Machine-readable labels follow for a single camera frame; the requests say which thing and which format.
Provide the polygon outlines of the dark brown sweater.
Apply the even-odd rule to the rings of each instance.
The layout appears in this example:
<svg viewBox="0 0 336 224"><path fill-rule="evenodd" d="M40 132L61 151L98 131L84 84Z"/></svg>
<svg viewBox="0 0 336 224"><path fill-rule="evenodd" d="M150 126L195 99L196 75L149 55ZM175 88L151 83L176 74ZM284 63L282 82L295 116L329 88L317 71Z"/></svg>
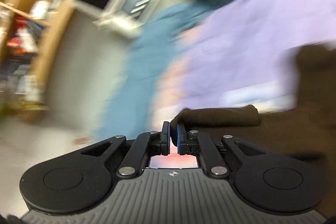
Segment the dark brown sweater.
<svg viewBox="0 0 336 224"><path fill-rule="evenodd" d="M289 60L298 72L295 106L259 113L238 108L183 109L172 121L209 133L233 135L262 148L311 162L326 175L329 190L318 209L335 215L335 42L302 46Z"/></svg>

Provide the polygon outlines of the teal blanket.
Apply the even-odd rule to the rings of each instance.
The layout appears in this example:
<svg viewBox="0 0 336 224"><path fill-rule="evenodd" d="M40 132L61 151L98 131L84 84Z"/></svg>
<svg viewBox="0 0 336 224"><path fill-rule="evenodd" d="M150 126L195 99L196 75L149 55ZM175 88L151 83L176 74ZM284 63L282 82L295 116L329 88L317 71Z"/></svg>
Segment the teal blanket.
<svg viewBox="0 0 336 224"><path fill-rule="evenodd" d="M179 3L157 13L129 47L124 80L110 96L95 140L114 135L135 139L146 132L155 86L161 74L181 52L178 36L198 25L212 11L205 3Z"/></svg>

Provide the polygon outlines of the purple floral bed sheet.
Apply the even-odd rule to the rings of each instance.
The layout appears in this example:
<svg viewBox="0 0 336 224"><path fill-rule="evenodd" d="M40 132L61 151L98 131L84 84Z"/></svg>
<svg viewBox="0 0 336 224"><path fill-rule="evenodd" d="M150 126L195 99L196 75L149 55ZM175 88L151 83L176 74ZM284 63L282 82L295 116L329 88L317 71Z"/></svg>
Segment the purple floral bed sheet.
<svg viewBox="0 0 336 224"><path fill-rule="evenodd" d="M295 106L302 46L335 42L335 0L236 0L181 33L182 53L161 75L149 124L183 109L238 108L259 113Z"/></svg>

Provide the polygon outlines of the wooden shelf unit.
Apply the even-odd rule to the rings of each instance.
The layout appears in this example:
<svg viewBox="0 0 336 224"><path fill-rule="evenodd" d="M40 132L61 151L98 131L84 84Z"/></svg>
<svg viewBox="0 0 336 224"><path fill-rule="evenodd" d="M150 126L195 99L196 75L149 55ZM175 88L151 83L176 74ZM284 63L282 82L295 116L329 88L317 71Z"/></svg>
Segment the wooden shelf unit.
<svg viewBox="0 0 336 224"><path fill-rule="evenodd" d="M75 0L1 0L1 105L26 122L47 109L45 90Z"/></svg>

